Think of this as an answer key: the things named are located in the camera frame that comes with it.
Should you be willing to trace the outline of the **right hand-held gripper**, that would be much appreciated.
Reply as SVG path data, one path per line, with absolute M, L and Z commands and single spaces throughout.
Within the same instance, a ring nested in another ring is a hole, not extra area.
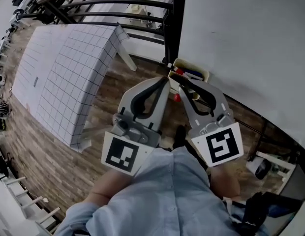
M 210 109 L 207 112 L 199 110 L 187 88 L 179 86 L 178 92 L 192 128 L 191 141 L 208 167 L 215 167 L 243 156 L 240 126 L 234 121 L 222 91 L 200 80 L 188 80 L 187 85 Z

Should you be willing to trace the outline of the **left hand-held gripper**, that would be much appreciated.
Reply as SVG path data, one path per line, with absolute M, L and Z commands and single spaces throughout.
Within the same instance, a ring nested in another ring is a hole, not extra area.
M 124 93 L 113 128 L 105 132 L 102 164 L 130 176 L 138 172 L 161 140 L 169 93 L 167 77 L 147 79 Z

